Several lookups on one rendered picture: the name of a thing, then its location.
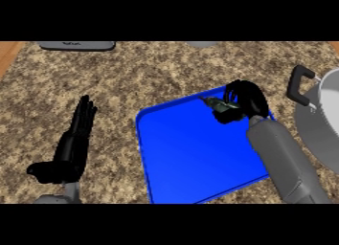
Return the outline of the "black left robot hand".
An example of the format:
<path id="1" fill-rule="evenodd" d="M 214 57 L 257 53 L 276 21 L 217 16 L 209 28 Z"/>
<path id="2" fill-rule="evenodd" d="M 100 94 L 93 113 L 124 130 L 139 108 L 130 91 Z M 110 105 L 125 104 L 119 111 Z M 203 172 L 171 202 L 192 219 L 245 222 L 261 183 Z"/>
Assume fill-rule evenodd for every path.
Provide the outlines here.
<path id="1" fill-rule="evenodd" d="M 34 163 L 26 168 L 26 173 L 41 184 L 75 183 L 81 180 L 96 110 L 88 95 L 84 95 L 75 109 L 71 127 L 59 139 L 53 160 Z"/>

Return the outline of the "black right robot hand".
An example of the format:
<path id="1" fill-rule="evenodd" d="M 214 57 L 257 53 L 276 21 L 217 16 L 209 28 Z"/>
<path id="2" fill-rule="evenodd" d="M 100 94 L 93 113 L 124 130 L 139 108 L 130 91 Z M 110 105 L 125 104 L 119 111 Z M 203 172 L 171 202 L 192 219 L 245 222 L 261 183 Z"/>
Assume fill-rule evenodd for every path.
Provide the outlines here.
<path id="1" fill-rule="evenodd" d="M 245 117 L 254 116 L 267 118 L 270 116 L 268 103 L 260 87 L 248 80 L 234 80 L 226 85 L 223 101 L 237 102 L 239 107 L 224 112 L 214 112 L 215 119 L 220 123 L 227 124 L 240 121 Z"/>

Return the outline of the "dark eggplant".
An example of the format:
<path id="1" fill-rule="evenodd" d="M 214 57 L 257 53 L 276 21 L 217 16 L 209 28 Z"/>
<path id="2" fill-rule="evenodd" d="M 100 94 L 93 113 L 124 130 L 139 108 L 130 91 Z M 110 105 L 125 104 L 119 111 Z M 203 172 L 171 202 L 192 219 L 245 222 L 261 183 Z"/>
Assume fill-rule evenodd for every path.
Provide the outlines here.
<path id="1" fill-rule="evenodd" d="M 233 102 L 224 102 L 224 100 L 221 100 L 217 97 L 200 97 L 202 101 L 205 102 L 205 104 L 217 111 L 217 112 L 224 112 L 229 109 L 237 109 L 239 105 Z"/>

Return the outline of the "blue tray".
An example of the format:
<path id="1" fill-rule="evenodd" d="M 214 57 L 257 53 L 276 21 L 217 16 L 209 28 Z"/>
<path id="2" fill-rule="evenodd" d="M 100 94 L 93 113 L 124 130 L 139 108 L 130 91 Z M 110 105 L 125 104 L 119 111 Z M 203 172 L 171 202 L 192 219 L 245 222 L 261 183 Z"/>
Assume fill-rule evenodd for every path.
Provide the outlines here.
<path id="1" fill-rule="evenodd" d="M 200 100 L 223 87 L 143 109 L 136 131 L 153 204 L 203 203 L 268 177 L 246 138 L 249 121 L 221 124 Z"/>

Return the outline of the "grey round object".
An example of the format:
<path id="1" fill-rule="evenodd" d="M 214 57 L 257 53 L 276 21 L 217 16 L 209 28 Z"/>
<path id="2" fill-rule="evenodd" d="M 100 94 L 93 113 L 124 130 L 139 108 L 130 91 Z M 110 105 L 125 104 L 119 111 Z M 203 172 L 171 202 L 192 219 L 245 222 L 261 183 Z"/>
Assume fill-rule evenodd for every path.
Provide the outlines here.
<path id="1" fill-rule="evenodd" d="M 186 44 L 195 48 L 208 48 L 218 44 L 217 41 L 187 41 Z"/>

